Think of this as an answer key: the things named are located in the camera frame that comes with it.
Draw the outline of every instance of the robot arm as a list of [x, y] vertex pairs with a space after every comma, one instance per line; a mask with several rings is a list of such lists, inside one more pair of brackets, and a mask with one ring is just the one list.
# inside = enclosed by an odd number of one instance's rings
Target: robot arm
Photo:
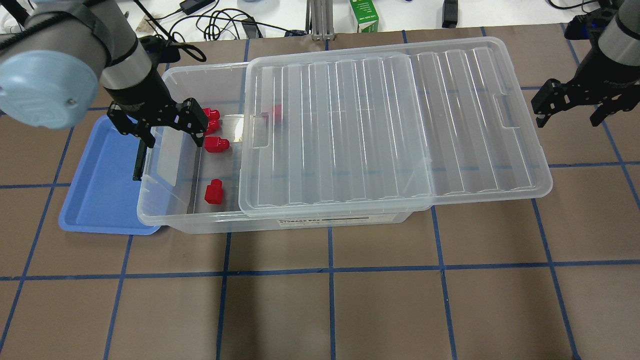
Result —
[[[592, 49], [573, 79], [549, 79], [531, 100], [538, 127], [560, 111], [578, 105], [597, 105], [591, 124], [599, 125], [617, 111], [631, 111], [640, 101], [640, 0], [626, 0], [615, 8], [582, 15]], [[602, 23], [610, 21], [604, 31]], [[567, 28], [566, 38], [572, 38]]]
[[150, 128], [170, 126], [202, 146], [207, 117], [198, 102], [172, 99], [114, 0], [39, 0], [26, 30], [0, 43], [0, 108], [31, 126], [82, 121], [98, 82], [123, 135], [153, 147]]

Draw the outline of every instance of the tiled table surface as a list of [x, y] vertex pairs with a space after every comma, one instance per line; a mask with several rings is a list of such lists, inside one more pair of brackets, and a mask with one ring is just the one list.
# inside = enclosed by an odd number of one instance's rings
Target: tiled table surface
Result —
[[[209, 61], [495, 36], [525, 97], [589, 49], [562, 25], [199, 44]], [[191, 65], [185, 59], [174, 66]], [[95, 120], [0, 118], [0, 359], [639, 359], [640, 111], [538, 130], [554, 189], [395, 225], [190, 236], [66, 233]]]

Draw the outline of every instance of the blue plastic tray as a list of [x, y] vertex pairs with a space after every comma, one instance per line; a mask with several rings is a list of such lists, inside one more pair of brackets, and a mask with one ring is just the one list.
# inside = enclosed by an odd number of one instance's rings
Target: blue plastic tray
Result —
[[122, 136], [107, 116], [96, 121], [62, 206], [58, 223], [66, 231], [150, 235], [136, 206], [140, 182], [133, 181], [138, 139]]

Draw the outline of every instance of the clear plastic container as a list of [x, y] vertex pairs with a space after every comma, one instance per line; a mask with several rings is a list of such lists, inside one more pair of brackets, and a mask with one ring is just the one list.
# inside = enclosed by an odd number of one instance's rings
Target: clear plastic container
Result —
[[[216, 135], [231, 149], [209, 154], [154, 129], [138, 201], [147, 225], [195, 234], [401, 222], [433, 204], [541, 197], [552, 186], [495, 38], [182, 67], [163, 79], [174, 98], [226, 115]], [[204, 201], [213, 178], [225, 190], [219, 206]]]

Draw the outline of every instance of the red toy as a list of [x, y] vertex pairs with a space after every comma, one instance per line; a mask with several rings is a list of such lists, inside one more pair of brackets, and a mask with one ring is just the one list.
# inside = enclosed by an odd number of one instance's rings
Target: red toy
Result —
[[206, 202], [212, 205], [222, 204], [222, 197], [225, 191], [222, 189], [222, 180], [213, 179], [211, 185], [207, 185], [207, 191], [204, 193], [204, 199]]
[[208, 136], [204, 138], [204, 148], [209, 152], [223, 152], [229, 148], [229, 140], [220, 136]]
[[207, 131], [204, 132], [204, 135], [211, 135], [220, 128], [220, 111], [212, 110], [210, 108], [204, 108], [202, 111], [204, 111], [204, 114], [207, 115], [207, 118], [209, 119], [209, 125], [207, 126]]

